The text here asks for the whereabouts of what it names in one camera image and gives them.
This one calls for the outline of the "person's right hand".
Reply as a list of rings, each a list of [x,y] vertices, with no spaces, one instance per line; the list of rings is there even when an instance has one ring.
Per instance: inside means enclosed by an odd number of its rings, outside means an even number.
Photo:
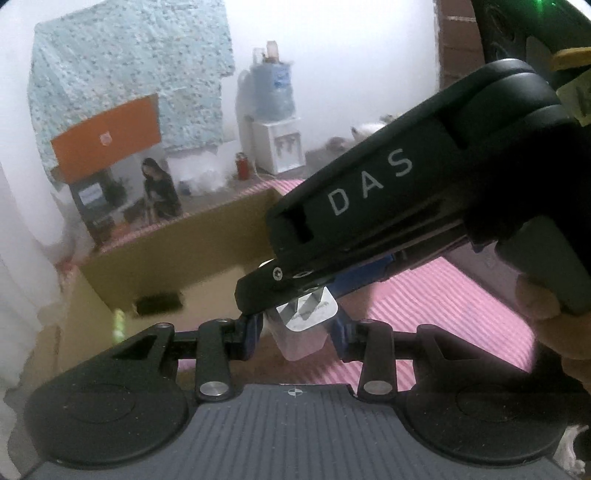
[[[578,423],[590,425],[590,313],[562,311],[550,290],[520,275],[516,300],[536,339],[560,357],[561,369],[574,383],[569,398]]]

